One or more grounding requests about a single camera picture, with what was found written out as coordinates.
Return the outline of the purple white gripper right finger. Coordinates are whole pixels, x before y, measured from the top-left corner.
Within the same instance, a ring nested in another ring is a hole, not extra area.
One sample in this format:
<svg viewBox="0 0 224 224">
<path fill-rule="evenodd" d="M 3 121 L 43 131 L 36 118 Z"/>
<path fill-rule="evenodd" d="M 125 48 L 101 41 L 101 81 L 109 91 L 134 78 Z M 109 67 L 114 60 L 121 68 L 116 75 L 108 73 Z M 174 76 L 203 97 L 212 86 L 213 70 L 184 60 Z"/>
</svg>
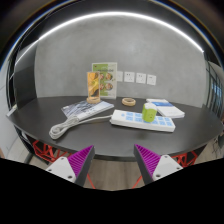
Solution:
<svg viewBox="0 0 224 224">
<path fill-rule="evenodd" d="M 182 169 L 169 155 L 159 155 L 137 144 L 134 145 L 134 155 L 145 184 L 150 184 Z"/>
</svg>

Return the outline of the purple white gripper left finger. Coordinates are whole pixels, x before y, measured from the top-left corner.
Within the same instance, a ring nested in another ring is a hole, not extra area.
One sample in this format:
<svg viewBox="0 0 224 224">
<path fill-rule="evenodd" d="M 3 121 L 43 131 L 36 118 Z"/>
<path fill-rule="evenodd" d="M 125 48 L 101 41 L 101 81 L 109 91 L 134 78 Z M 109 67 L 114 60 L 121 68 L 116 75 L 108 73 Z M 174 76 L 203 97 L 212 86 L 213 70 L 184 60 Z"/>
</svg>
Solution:
<svg viewBox="0 0 224 224">
<path fill-rule="evenodd" d="M 94 156 L 95 148 L 91 145 L 69 157 L 58 158 L 47 171 L 83 187 Z"/>
</svg>

